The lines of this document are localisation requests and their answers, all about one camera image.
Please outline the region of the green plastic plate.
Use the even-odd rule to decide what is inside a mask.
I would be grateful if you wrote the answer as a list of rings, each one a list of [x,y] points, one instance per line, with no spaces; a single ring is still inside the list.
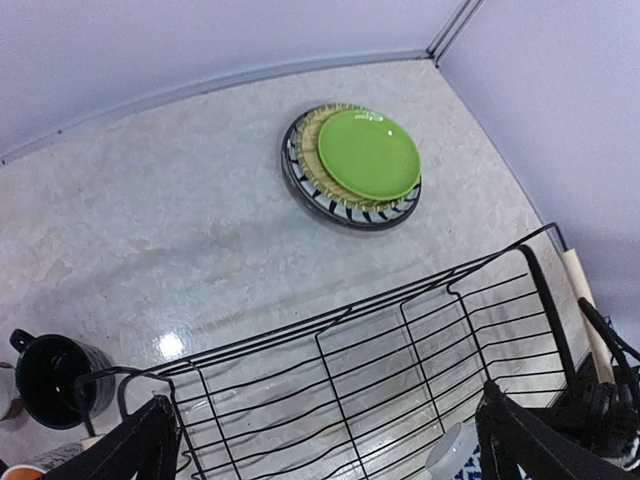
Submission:
[[[371,110],[331,115],[318,134],[320,160],[346,190],[373,201],[407,196],[421,179],[421,159],[411,136]]]

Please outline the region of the dark teal mug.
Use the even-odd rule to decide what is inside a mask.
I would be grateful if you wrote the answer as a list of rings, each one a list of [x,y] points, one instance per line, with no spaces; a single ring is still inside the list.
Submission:
[[[115,379],[108,375],[89,381],[75,395],[76,380],[111,367],[100,349],[58,334],[35,337],[16,329],[9,342],[19,353],[15,382],[30,416],[55,430],[72,429],[82,423],[80,406],[90,417],[103,413],[115,395]]]

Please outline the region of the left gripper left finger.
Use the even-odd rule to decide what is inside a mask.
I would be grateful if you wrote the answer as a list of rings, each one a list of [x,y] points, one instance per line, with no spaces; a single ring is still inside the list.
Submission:
[[[179,450],[177,417],[156,395],[89,449],[45,473],[45,479],[173,479]]]

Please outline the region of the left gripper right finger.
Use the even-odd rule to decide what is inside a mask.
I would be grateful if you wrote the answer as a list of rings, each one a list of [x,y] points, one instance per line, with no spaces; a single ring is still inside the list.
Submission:
[[[557,432],[552,408],[524,408],[484,385],[476,431],[484,479],[637,479]]]

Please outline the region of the blue white patterned bowl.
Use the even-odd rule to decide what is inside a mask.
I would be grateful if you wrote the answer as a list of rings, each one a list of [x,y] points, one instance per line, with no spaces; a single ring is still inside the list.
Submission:
[[[480,447],[474,422],[456,423],[434,444],[425,469],[431,480],[481,479]]]

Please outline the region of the woven bamboo plate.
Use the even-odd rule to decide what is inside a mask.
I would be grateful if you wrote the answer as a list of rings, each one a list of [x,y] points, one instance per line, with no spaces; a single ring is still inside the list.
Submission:
[[[391,209],[409,199],[410,194],[405,197],[391,201],[373,201],[356,195],[335,181],[324,168],[318,153],[318,134],[324,121],[331,115],[344,110],[364,109],[352,104],[325,104],[318,106],[307,112],[299,125],[296,127],[296,159],[302,168],[304,175],[314,185],[314,187],[330,200],[351,209],[362,211],[383,211]]]

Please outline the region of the white brown banded cup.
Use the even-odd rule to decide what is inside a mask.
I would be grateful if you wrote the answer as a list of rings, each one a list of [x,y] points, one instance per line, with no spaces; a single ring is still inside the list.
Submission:
[[[2,422],[18,418],[23,411],[23,404],[15,381],[14,367],[2,361],[0,368],[0,417]]]

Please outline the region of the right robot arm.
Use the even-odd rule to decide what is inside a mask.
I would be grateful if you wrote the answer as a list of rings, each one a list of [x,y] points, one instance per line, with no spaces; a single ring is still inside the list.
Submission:
[[[553,428],[609,463],[637,474],[639,472],[639,369],[629,364],[639,352],[624,341],[586,298],[578,300],[593,327],[612,354],[605,364],[614,379],[597,382],[579,378],[580,401],[566,402],[552,409]]]

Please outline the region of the white floral patterned mug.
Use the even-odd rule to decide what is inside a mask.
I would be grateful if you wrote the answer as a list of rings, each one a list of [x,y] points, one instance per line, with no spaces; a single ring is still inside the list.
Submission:
[[[9,467],[1,476],[2,480],[39,480],[46,471],[31,465],[14,465]]]

